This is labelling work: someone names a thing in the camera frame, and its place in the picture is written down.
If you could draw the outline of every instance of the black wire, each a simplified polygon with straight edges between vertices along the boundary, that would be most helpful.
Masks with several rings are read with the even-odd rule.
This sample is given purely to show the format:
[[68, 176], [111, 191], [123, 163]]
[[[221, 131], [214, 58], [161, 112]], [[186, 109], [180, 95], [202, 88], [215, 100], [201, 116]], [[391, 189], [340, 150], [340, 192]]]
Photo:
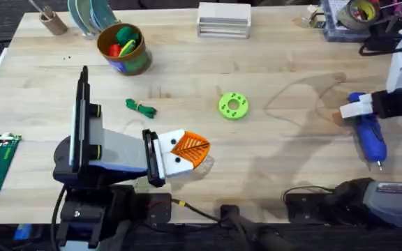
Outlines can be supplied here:
[[361, 46], [361, 48], [359, 48], [359, 55], [361, 55], [361, 56], [379, 56], [379, 55], [392, 54], [392, 53], [396, 53], [396, 52], [402, 52], [402, 48], [394, 49], [394, 50], [386, 50], [386, 51], [364, 52], [365, 48], [366, 48], [366, 44], [363, 44]]
[[244, 233], [243, 228], [238, 223], [236, 223], [235, 221], [233, 221], [231, 219], [228, 219], [228, 220], [231, 221], [231, 223], [237, 229], [239, 237], [240, 237], [240, 241], [241, 241], [241, 247], [243, 248], [243, 250], [249, 250], [248, 239], [246, 237], [246, 234]]
[[[179, 202], [181, 202], [181, 200], [179, 200], [179, 199], [172, 199], [172, 202], [173, 202], [173, 203], [176, 203], [176, 204], [179, 204]], [[187, 234], [187, 233], [195, 233], [195, 232], [199, 232], [199, 231], [204, 231], [204, 230], [208, 230], [208, 229], [213, 229], [213, 228], [215, 228], [215, 227], [217, 227], [217, 226], [220, 226], [220, 224], [222, 223], [222, 220], [220, 220], [220, 219], [218, 219], [217, 217], [214, 217], [214, 216], [212, 216], [212, 215], [209, 215], [209, 214], [207, 214], [207, 213], [204, 213], [204, 212], [202, 212], [202, 211], [199, 210], [199, 209], [196, 209], [195, 207], [193, 207], [192, 205], [190, 205], [190, 204], [187, 203], [187, 202], [184, 202], [184, 207], [186, 207], [186, 208], [192, 210], [193, 212], [195, 212], [195, 213], [197, 213], [197, 214], [199, 214], [199, 215], [201, 215], [201, 216], [204, 216], [204, 217], [206, 217], [206, 218], [208, 218], [208, 219], [210, 219], [210, 220], [213, 220], [214, 222], [216, 222], [216, 224], [213, 224], [213, 225], [208, 226], [208, 227], [199, 227], [199, 228], [197, 228], [197, 229], [190, 229], [190, 230], [186, 230], [186, 231], [169, 231], [169, 230], [162, 230], [162, 229], [154, 228], [154, 227], [152, 227], [152, 226], [150, 226], [150, 225], [147, 225], [147, 224], [145, 224], [145, 223], [143, 223], [142, 226], [143, 226], [143, 227], [146, 227], [146, 228], [148, 228], [148, 229], [150, 229], [150, 230], [159, 232], [159, 233], [165, 233], [165, 234], [182, 234], [182, 233], [185, 233], [185, 234]]]
[[55, 240], [55, 225], [57, 224], [57, 215], [59, 213], [59, 207], [61, 200], [63, 199], [64, 192], [66, 191], [66, 186], [63, 185], [61, 191], [59, 193], [59, 197], [57, 198], [57, 202], [55, 203], [54, 212], [52, 213], [52, 222], [50, 225], [50, 244], [52, 246], [52, 250], [59, 251], [59, 246], [57, 241]]
[[157, 228], [154, 228], [154, 227], [152, 227], [152, 226], [150, 226], [148, 224], [145, 224], [145, 223], [142, 224], [142, 226], [146, 227], [147, 229], [153, 230], [153, 231], [158, 232], [158, 233], [164, 233], [164, 234], [189, 234], [189, 233], [195, 233], [195, 232], [199, 232], [199, 231], [205, 231], [205, 230], [213, 229], [213, 228], [215, 228], [215, 227], [217, 227], [219, 225], [220, 225], [220, 223], [215, 223], [215, 224], [210, 225], [208, 227], [198, 227], [198, 228], [195, 228], [195, 229], [184, 230], [184, 231], [177, 231], [177, 230], [176, 231], [170, 231], [170, 230], [157, 229]]
[[[179, 200], [179, 199], [172, 199], [172, 202], [173, 202], [173, 203], [176, 203], [176, 204], [179, 204], [180, 201], [181, 201], [181, 200]], [[217, 217], [214, 217], [214, 216], [212, 216], [212, 215], [208, 215], [208, 214], [206, 214], [206, 213], [204, 213], [204, 212], [202, 212], [202, 211], [200, 211], [200, 210], [194, 208], [192, 205], [190, 205], [190, 204], [187, 203], [187, 202], [184, 202], [184, 207], [186, 207], [186, 208], [192, 210], [193, 212], [195, 212], [195, 213], [197, 213], [197, 214], [199, 214], [199, 215], [201, 215], [201, 216], [206, 217], [207, 219], [213, 220], [214, 222], [219, 222], [219, 221], [220, 221], [220, 219], [218, 219]]]
[[325, 190], [325, 191], [327, 191], [327, 192], [334, 192], [334, 189], [325, 188], [325, 187], [322, 187], [322, 186], [319, 186], [319, 185], [305, 185], [305, 186], [290, 188], [290, 189], [286, 190], [286, 191], [283, 193], [283, 196], [282, 196], [283, 203], [286, 204], [286, 195], [287, 195], [289, 192], [291, 192], [291, 191], [293, 191], [293, 190], [297, 190], [297, 189], [306, 189], [306, 188], [320, 188], [320, 189]]

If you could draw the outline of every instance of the wooden tabletop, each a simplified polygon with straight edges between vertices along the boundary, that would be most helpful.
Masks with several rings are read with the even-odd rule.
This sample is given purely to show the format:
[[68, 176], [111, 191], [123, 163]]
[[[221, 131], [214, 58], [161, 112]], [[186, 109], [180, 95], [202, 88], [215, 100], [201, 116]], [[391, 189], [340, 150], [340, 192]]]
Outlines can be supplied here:
[[[350, 92], [385, 87], [390, 56], [361, 57], [358, 44], [325, 42], [321, 30], [303, 26], [305, 10], [253, 8], [248, 40], [198, 38], [195, 9], [116, 12], [141, 28], [153, 55], [150, 69], [136, 77], [111, 69], [68, 13], [59, 13], [70, 27], [62, 36], [37, 13], [26, 14], [0, 69], [0, 133], [23, 136], [0, 192], [0, 223], [50, 221], [61, 187], [52, 178], [52, 155], [70, 133], [83, 65], [105, 128], [135, 137], [145, 128], [183, 128], [211, 142], [206, 163], [191, 175], [159, 189], [134, 182], [141, 192], [171, 192], [208, 213], [237, 204], [252, 220], [286, 222], [280, 197], [288, 188], [366, 176], [402, 181], [402, 118], [381, 121], [389, 157], [383, 171], [374, 165], [370, 172], [351, 127], [332, 117]], [[239, 121], [218, 113], [229, 91], [249, 100]], [[126, 98], [155, 107], [157, 117], [126, 109]], [[173, 209], [173, 222], [206, 222]]]

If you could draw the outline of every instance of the green ring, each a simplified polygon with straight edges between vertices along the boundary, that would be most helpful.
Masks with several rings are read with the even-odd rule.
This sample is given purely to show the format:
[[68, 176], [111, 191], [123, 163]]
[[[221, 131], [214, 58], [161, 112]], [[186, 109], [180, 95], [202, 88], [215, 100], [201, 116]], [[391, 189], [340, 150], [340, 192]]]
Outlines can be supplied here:
[[[231, 100], [236, 100], [238, 102], [238, 108], [231, 109], [229, 107], [229, 102]], [[249, 110], [248, 99], [240, 93], [226, 93], [224, 94], [220, 101], [218, 102], [218, 110], [221, 115], [227, 119], [237, 120], [241, 119]]]

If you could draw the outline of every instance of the tin can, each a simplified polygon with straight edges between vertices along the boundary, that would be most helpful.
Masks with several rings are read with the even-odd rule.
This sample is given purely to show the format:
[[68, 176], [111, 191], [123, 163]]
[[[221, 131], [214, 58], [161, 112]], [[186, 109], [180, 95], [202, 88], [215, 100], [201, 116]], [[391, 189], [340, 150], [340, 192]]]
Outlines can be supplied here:
[[[125, 26], [139, 34], [138, 46], [125, 56], [110, 56], [109, 48], [117, 43], [116, 34]], [[114, 69], [125, 75], [139, 75], [151, 65], [151, 55], [145, 46], [144, 36], [139, 28], [132, 24], [114, 24], [106, 28], [98, 36], [97, 48]]]

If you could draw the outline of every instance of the blue glue gun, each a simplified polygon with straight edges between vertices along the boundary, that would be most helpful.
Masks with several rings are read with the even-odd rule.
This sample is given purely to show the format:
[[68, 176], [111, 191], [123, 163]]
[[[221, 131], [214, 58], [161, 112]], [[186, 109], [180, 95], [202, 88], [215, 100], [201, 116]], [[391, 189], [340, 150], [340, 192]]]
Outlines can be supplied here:
[[[359, 96], [365, 93], [351, 93], [349, 102], [359, 101]], [[355, 118], [355, 130], [364, 155], [369, 162], [376, 162], [382, 170], [382, 162], [387, 158], [387, 146], [382, 138], [381, 126], [375, 115], [368, 114]]]

